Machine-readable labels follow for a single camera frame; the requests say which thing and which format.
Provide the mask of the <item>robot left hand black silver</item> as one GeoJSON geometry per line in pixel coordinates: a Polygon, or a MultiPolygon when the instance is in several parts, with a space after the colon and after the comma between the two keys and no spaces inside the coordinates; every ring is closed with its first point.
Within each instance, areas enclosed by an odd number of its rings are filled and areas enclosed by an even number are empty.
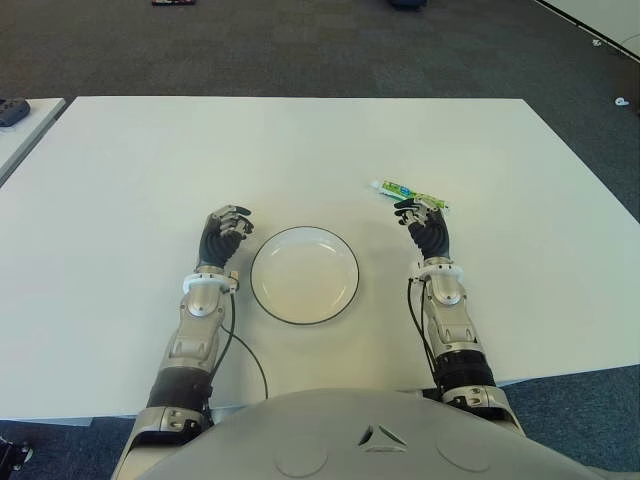
{"type": "Polygon", "coordinates": [[[210,213],[201,234],[196,268],[223,269],[241,242],[253,232],[251,211],[237,205],[226,205],[210,213]]]}

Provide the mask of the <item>robot right hand black silver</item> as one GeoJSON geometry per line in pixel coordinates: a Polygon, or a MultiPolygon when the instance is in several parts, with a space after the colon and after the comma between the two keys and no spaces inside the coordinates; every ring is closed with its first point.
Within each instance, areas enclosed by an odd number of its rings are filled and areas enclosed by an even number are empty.
{"type": "Polygon", "coordinates": [[[398,223],[406,226],[424,260],[450,259],[450,238],[441,209],[421,198],[409,198],[394,204],[398,223]]]}

